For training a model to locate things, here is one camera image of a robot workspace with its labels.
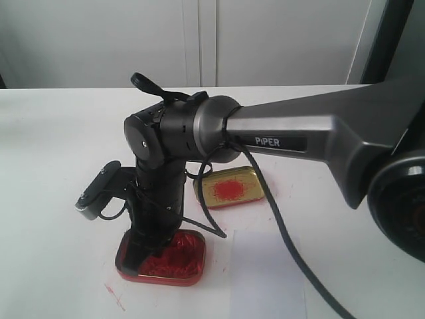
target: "red container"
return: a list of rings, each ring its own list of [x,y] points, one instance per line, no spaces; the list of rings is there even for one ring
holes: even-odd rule
[[[198,231],[179,229],[161,256],[150,256],[139,268],[137,276],[121,271],[121,256],[127,249],[124,235],[117,252],[116,267],[122,278],[149,284],[192,286],[202,277],[205,265],[205,238]]]

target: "white tabletop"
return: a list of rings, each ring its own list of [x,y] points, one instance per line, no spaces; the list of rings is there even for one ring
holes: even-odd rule
[[[207,91],[251,105],[352,87]],[[136,89],[0,90],[0,317],[228,318],[233,231],[278,232],[265,201],[214,214],[228,238],[203,232],[205,274],[185,288],[122,280],[114,257],[128,216],[89,222],[73,208],[104,164],[133,165],[124,119],[158,100]],[[425,265],[386,239],[365,201],[348,208],[325,164],[255,158],[301,254],[344,306],[357,318],[423,319]],[[185,201],[185,215],[205,221],[190,183]],[[338,318],[308,282],[305,301],[309,319]]]

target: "gold tin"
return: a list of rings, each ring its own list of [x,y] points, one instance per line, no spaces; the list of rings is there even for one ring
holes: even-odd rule
[[[264,197],[258,176],[250,166],[214,171],[203,178],[202,185],[208,208],[257,201]],[[193,189],[199,201],[197,180],[193,181]]]

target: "red mark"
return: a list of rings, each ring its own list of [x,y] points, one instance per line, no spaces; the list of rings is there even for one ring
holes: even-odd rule
[[[244,195],[244,184],[235,179],[222,181],[214,185],[214,196],[222,201],[234,201]]]
[[[122,311],[126,311],[126,309],[122,306],[121,304],[121,296],[118,298],[117,295],[115,294],[115,292],[112,290],[111,287],[109,287],[107,284],[104,284],[106,287],[106,290],[108,290],[108,292],[114,296],[115,300],[117,300],[117,305],[120,306],[120,308],[122,309]]]

